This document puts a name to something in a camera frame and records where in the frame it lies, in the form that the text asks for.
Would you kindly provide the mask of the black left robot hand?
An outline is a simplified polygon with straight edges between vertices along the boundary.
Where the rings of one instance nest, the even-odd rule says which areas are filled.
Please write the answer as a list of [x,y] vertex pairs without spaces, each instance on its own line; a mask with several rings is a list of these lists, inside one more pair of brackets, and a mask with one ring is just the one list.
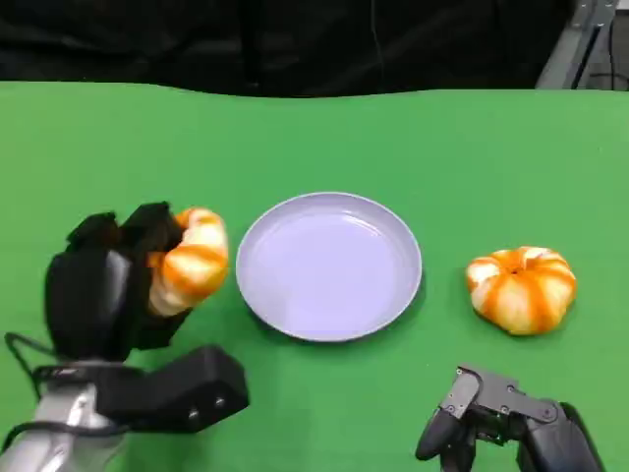
[[165,316],[150,301],[150,259],[182,238],[166,202],[138,206],[123,223],[113,212],[86,216],[45,276],[45,320],[56,353],[122,362],[134,349],[168,346],[190,312]]

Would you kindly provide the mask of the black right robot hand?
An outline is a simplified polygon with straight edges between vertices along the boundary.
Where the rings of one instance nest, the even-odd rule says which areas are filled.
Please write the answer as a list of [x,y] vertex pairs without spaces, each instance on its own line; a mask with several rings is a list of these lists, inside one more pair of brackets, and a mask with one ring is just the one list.
[[518,443],[521,471],[602,472],[603,462],[578,410],[535,398],[514,379],[461,364],[419,439],[415,456],[442,471],[470,471],[476,442]]

